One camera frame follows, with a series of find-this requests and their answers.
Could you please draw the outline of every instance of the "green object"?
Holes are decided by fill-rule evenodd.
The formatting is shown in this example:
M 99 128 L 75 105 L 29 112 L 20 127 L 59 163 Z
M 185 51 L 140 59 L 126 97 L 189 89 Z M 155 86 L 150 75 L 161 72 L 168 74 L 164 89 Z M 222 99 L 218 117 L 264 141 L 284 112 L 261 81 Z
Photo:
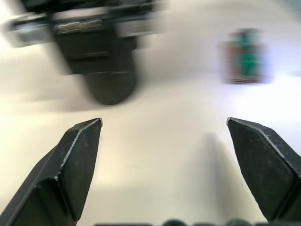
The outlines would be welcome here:
M 243 30 L 238 34 L 238 48 L 241 50 L 238 60 L 241 73 L 246 79 L 254 79 L 257 75 L 253 34 L 253 30 Z

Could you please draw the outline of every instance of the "green figurine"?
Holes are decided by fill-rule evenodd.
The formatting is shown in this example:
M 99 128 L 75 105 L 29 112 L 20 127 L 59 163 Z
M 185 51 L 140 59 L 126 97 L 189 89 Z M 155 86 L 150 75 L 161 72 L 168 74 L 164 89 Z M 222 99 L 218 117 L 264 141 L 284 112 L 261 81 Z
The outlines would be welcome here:
M 245 79 L 255 79 L 257 77 L 257 57 L 254 48 L 254 30 L 244 29 L 238 33 L 238 54 L 241 74 Z

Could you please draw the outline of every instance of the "white surface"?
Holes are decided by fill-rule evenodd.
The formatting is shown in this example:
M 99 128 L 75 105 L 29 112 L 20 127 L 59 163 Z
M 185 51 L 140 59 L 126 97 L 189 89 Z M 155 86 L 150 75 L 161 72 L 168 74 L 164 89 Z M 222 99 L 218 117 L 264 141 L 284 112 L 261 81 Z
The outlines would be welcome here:
M 46 46 L 0 37 L 0 211 L 34 164 L 74 124 L 103 118 L 95 175 L 79 226 L 96 222 L 263 220 L 235 162 L 229 116 L 274 128 L 301 153 L 301 24 L 272 0 L 169 0 L 166 31 L 135 51 L 140 89 L 118 106 L 91 101 L 79 76 L 61 76 Z M 11 14 L 0 8 L 4 21 Z M 271 84 L 220 82 L 220 41 L 256 27 Z

